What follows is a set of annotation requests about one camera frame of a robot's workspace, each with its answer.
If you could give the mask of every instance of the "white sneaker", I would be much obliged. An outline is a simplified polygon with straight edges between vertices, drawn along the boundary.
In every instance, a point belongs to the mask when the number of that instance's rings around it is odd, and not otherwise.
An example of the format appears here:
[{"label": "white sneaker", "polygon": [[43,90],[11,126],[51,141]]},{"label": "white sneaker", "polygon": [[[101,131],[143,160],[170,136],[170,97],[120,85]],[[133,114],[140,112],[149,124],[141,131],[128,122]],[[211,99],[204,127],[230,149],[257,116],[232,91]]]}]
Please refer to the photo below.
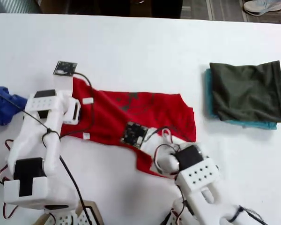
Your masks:
[{"label": "white sneaker", "polygon": [[244,4],[244,10],[251,15],[260,16],[270,11],[281,10],[281,0],[253,0]]}]

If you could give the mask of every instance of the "red t-shirt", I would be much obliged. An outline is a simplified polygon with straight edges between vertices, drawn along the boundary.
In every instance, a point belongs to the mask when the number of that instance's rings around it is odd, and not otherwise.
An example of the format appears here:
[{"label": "red t-shirt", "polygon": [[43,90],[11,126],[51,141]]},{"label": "red t-shirt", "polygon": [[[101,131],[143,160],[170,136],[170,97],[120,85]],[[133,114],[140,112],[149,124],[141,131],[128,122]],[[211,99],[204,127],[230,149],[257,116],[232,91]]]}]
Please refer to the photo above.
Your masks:
[{"label": "red t-shirt", "polygon": [[[185,140],[187,136],[196,141],[196,127],[192,108],[182,100],[180,94],[161,94],[149,92],[114,92],[93,89],[77,78],[73,80],[73,97],[81,103],[81,115],[78,125],[64,124],[61,135],[85,129],[89,126],[91,105],[83,105],[82,99],[93,97],[94,124],[85,133],[90,133],[90,140],[102,144],[130,148],[136,152],[136,168],[140,171],[157,175],[149,169],[151,156],[120,142],[127,122],[135,122],[148,128],[171,126],[174,136]],[[71,136],[83,138],[83,132]]]}]

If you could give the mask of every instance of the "blue fabric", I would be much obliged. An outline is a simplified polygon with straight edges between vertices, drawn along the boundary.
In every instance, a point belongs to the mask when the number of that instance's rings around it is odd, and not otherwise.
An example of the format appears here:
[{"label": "blue fabric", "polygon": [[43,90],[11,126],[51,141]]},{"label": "blue fabric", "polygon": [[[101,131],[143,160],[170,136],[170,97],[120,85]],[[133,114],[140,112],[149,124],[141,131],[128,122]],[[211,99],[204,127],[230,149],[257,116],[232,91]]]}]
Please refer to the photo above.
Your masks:
[{"label": "blue fabric", "polygon": [[[213,97],[212,97],[211,79],[212,79],[211,70],[207,69],[206,74],[205,74],[207,112],[210,117],[218,118],[218,116],[214,114],[213,108],[212,108]],[[262,129],[267,129],[267,130],[276,130],[277,129],[277,123],[275,123],[275,122],[239,121],[239,120],[226,120],[225,122],[244,126],[244,127],[262,128]]]},{"label": "blue fabric", "polygon": [[[18,95],[10,95],[6,87],[0,87],[0,95],[12,101],[17,106],[19,106],[22,110],[24,110],[27,103],[27,99]],[[18,109],[17,107],[15,107],[11,103],[0,97],[0,125],[1,126],[10,123],[13,116],[20,111],[21,111],[20,109]]]}]

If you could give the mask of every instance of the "dark green cloth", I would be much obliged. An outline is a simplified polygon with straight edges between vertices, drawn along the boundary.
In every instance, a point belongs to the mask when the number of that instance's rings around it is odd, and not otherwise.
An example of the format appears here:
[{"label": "dark green cloth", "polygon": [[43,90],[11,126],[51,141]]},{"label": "dark green cloth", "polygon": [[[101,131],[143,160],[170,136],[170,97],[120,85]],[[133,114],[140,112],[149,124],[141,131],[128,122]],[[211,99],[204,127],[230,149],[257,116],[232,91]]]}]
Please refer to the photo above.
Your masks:
[{"label": "dark green cloth", "polygon": [[220,120],[281,122],[280,62],[258,66],[210,63],[213,113]]}]

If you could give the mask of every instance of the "white table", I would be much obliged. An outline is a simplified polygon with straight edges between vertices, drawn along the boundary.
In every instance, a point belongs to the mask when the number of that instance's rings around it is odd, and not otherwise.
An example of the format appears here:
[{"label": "white table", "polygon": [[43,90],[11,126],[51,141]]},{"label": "white table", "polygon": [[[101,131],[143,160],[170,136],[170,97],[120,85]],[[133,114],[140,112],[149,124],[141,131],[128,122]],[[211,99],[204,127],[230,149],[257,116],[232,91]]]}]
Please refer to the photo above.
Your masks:
[{"label": "white table", "polygon": [[[197,140],[208,143],[239,203],[269,225],[281,225],[281,124],[246,128],[204,116],[202,75],[209,62],[257,65],[281,61],[281,25],[80,15],[0,15],[0,86],[27,97],[53,87],[57,61],[77,62],[99,90],[181,93],[195,111]],[[0,127],[0,168],[22,114]],[[75,138],[63,140],[83,198],[107,225],[158,225],[178,190],[171,180],[135,169],[135,154]],[[20,209],[0,224],[31,224],[41,212]]]}]

